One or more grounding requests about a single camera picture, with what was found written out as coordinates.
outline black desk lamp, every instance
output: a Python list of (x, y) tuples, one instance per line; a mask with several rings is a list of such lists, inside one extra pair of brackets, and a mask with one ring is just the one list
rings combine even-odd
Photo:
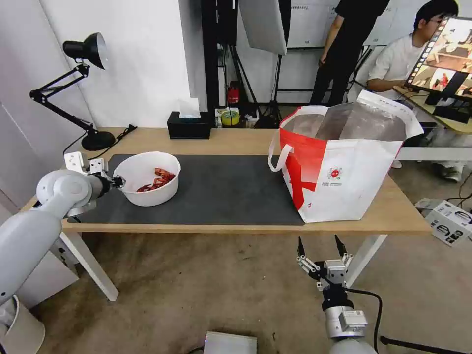
[[(35, 101), (49, 108), (51, 111), (66, 118), (69, 122), (78, 125), (87, 132), (87, 135), (82, 139), (82, 146), (85, 150), (97, 151), (111, 147), (115, 143), (115, 137), (112, 133), (106, 131), (98, 131), (93, 128), (93, 123), (70, 115), (61, 108), (55, 106), (48, 101), (49, 97), (58, 92), (68, 88), (76, 82), (86, 78), (89, 75), (90, 66), (84, 63), (84, 59), (90, 61), (93, 65), (100, 69), (107, 67), (107, 48), (105, 40), (100, 33), (94, 33), (88, 36), (83, 42), (65, 41), (62, 45), (65, 54), (75, 60), (77, 65), (68, 73), (58, 77), (54, 81), (44, 85), (41, 88), (35, 89), (29, 93), (29, 96)], [(65, 85), (52, 86), (55, 83), (65, 79), (66, 77), (78, 72), (80, 76)]]

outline white bowl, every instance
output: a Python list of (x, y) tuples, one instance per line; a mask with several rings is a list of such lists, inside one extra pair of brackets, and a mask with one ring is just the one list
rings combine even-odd
[[(167, 170), (176, 176), (162, 187), (148, 192), (136, 192), (143, 185), (154, 182), (156, 167)], [(113, 176), (120, 175), (126, 180), (121, 190), (131, 203), (140, 207), (152, 207), (162, 204), (174, 196), (178, 189), (179, 173), (180, 163), (175, 156), (165, 152), (151, 151), (128, 157), (117, 166)]]

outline fire extinguisher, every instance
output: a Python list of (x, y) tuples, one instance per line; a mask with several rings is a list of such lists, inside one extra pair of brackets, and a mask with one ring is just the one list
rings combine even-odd
[(237, 81), (231, 81), (228, 87), (228, 104), (239, 103), (239, 84)]

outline black tissue box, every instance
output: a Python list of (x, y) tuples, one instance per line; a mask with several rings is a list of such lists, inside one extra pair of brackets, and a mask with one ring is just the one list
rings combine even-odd
[(200, 112), (200, 118), (180, 118), (179, 112), (172, 112), (167, 120), (171, 139), (209, 139), (210, 120), (208, 112)]

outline white t-shirt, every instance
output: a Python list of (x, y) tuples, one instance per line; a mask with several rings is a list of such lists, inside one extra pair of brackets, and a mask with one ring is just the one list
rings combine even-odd
[[(390, 43), (375, 60), (375, 65), (369, 72), (369, 80), (406, 80), (423, 49), (424, 46), (413, 46), (411, 34)], [(376, 93), (393, 100), (400, 98), (394, 90)]]

